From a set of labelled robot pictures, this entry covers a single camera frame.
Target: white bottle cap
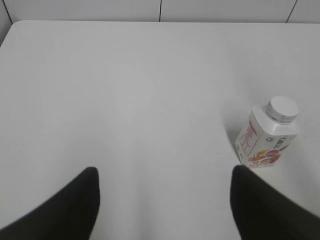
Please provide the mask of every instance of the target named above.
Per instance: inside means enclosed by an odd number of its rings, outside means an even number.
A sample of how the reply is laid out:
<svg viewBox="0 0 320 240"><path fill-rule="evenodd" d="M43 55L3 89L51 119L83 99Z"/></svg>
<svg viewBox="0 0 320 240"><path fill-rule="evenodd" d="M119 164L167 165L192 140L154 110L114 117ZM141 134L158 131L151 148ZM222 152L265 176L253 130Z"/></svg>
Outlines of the white bottle cap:
<svg viewBox="0 0 320 240"><path fill-rule="evenodd" d="M299 113L297 104L285 96L274 96L265 108L266 114L282 124L291 123Z"/></svg>

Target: fruit illustration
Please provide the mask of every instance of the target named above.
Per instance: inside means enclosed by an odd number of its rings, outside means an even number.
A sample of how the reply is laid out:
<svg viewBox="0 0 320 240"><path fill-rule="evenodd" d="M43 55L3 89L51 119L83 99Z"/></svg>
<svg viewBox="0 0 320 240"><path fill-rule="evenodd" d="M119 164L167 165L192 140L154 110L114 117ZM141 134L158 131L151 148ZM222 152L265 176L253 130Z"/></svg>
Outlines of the fruit illustration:
<svg viewBox="0 0 320 240"><path fill-rule="evenodd" d="M257 164L260 159L264 159L264 158L265 158L265 155L264 155L264 154L265 154L267 151L268 151L268 150L259 151L259 152L256 154L256 156L253 155L253 157L250 157L250 158L249 158L249 161L253 162L254 164Z"/></svg>
<svg viewBox="0 0 320 240"><path fill-rule="evenodd" d="M273 156L261 161L262 164L272 164L280 158L281 155Z"/></svg>

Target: plastic bottle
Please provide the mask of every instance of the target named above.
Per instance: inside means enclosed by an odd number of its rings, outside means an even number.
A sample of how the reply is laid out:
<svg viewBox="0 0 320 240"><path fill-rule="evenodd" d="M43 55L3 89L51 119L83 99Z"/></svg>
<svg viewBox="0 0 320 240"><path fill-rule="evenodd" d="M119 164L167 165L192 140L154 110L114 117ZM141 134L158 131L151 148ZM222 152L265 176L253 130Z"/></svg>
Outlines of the plastic bottle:
<svg viewBox="0 0 320 240"><path fill-rule="evenodd" d="M234 143L241 164L249 168L273 166L299 133L298 113L297 104L285 96L255 106Z"/></svg>

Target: red graphic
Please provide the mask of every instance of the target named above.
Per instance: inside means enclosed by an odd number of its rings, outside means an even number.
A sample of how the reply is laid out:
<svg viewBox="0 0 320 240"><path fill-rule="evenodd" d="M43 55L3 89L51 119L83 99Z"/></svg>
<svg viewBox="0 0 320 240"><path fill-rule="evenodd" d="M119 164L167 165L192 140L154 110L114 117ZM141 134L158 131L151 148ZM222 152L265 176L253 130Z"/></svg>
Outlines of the red graphic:
<svg viewBox="0 0 320 240"><path fill-rule="evenodd" d="M271 151L268 151L265 156L267 158L272 158L274 156L276 156L277 154L279 153L279 150L275 149L275 150L271 150Z"/></svg>
<svg viewBox="0 0 320 240"><path fill-rule="evenodd" d="M251 153L258 139L259 139L258 133L255 130L251 121L249 121L249 126L246 129L246 132L243 133L242 136L240 137L241 148L247 156L249 156L249 154Z"/></svg>

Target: table surface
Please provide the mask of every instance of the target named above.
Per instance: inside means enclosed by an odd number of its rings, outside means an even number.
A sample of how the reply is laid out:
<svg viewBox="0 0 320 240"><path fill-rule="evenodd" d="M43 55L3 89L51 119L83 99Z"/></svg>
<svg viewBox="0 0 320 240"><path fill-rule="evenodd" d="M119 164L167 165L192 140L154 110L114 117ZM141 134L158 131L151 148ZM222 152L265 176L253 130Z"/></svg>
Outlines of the table surface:
<svg viewBox="0 0 320 240"><path fill-rule="evenodd" d="M301 133L260 177L320 215L320 25L20 21L0 48L0 228L87 166L92 239L240 239L231 141L284 95Z"/></svg>

